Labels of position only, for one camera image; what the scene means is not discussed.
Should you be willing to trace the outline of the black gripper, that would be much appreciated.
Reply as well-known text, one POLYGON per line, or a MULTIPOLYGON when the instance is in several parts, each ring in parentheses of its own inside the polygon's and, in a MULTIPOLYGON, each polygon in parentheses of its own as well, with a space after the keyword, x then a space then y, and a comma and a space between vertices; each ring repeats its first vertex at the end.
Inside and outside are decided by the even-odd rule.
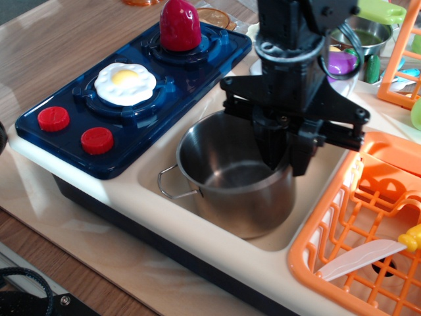
POLYGON ((328 82, 329 45, 317 39, 298 49, 267 39, 255 43, 258 76, 226 77, 225 112, 248 120, 262 161, 272 170, 290 144, 293 176, 303 176, 325 143, 358 151, 370 113, 337 93, 328 82))

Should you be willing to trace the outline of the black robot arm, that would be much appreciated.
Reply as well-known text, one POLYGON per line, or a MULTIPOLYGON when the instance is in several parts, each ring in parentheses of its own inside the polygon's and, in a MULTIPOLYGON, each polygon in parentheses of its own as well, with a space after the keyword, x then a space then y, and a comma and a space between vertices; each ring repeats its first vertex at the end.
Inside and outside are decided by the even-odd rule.
POLYGON ((356 1, 259 1, 255 51, 260 75, 227 77, 225 112, 248 120, 262 160, 288 163, 304 175, 318 147, 358 151, 369 112, 336 92, 328 71, 330 34, 341 30, 357 53, 360 40, 346 20, 356 1))

